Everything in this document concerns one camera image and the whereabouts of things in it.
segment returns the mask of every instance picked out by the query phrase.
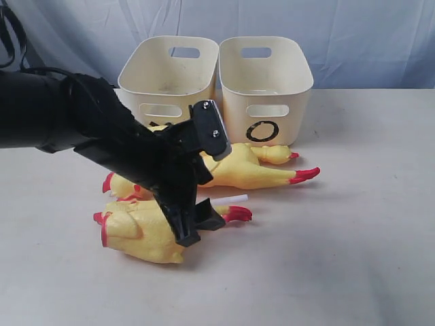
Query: white table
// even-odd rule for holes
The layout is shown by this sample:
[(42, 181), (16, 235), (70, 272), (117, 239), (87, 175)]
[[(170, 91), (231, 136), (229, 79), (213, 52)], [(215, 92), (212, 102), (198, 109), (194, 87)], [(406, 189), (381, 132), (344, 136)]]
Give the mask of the white table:
[(433, 325), (434, 141), (434, 90), (314, 90), (288, 168), (321, 175), (250, 192), (182, 266), (102, 248), (105, 169), (2, 150), (0, 325)]

